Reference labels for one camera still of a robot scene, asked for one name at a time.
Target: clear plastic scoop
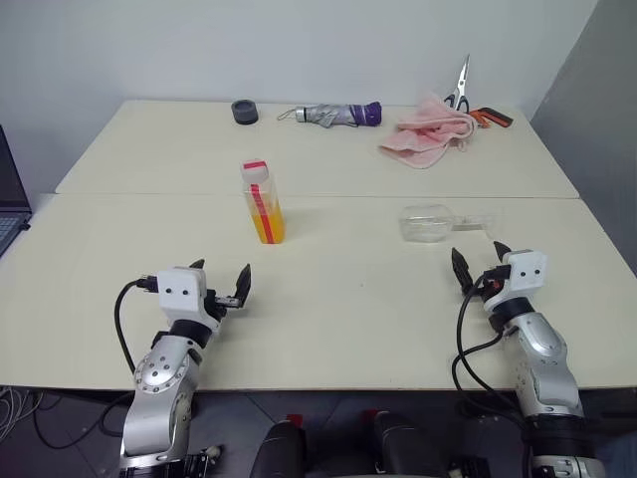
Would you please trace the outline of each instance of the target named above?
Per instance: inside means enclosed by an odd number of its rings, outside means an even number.
[[[442,204],[407,206],[400,215],[400,232],[408,242],[438,242],[452,231],[484,230],[493,239],[495,214],[454,215]]]

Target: plastic bottle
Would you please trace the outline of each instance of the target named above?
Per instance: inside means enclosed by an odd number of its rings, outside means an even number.
[[[264,244],[279,244],[286,236],[286,223],[281,213],[275,183],[266,161],[244,162],[241,166],[243,192],[259,239]]]

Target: gray wall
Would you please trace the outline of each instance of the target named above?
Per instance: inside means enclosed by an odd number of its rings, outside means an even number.
[[[0,0],[0,122],[51,191],[125,99],[413,105],[470,51],[530,117],[597,0]]]
[[[636,84],[637,1],[600,0],[531,122],[635,273]]]

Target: plastic container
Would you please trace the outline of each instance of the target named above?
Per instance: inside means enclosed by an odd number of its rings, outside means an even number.
[[[266,161],[244,162],[241,166],[243,192],[248,208],[264,244],[279,244],[286,237],[286,223],[281,213],[279,197]]]
[[[456,216],[442,204],[407,206],[400,215],[400,232],[408,242],[438,242],[452,231],[484,230],[492,237],[495,214]]]

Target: pink towel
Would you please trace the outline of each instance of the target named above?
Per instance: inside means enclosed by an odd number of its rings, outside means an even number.
[[[469,115],[452,110],[440,98],[429,95],[414,115],[398,122],[401,131],[381,145],[392,157],[419,169],[435,164],[450,143],[460,149],[476,129]]]

